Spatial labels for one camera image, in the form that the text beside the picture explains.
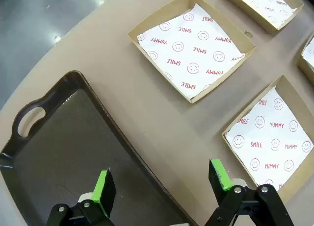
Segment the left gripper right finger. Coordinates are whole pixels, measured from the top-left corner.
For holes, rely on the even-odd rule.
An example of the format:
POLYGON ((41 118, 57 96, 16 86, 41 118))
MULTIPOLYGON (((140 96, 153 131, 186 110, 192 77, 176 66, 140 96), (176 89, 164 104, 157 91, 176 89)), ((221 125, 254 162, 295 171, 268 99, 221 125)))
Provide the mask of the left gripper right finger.
POLYGON ((293 222, 273 185, 255 190, 233 184, 219 159, 209 161, 209 181, 218 207, 207 226, 233 226, 238 216, 249 216, 257 226, 292 226, 293 222))

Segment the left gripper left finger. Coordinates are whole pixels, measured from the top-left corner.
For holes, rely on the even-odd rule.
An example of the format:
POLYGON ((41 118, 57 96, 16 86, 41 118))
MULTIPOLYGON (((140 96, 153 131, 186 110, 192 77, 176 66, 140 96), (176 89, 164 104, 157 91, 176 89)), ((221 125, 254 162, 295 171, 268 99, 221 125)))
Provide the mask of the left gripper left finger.
POLYGON ((48 226, 112 226, 110 214, 116 188, 110 169, 101 171, 91 198, 78 202, 73 207, 56 204, 52 207, 48 226))

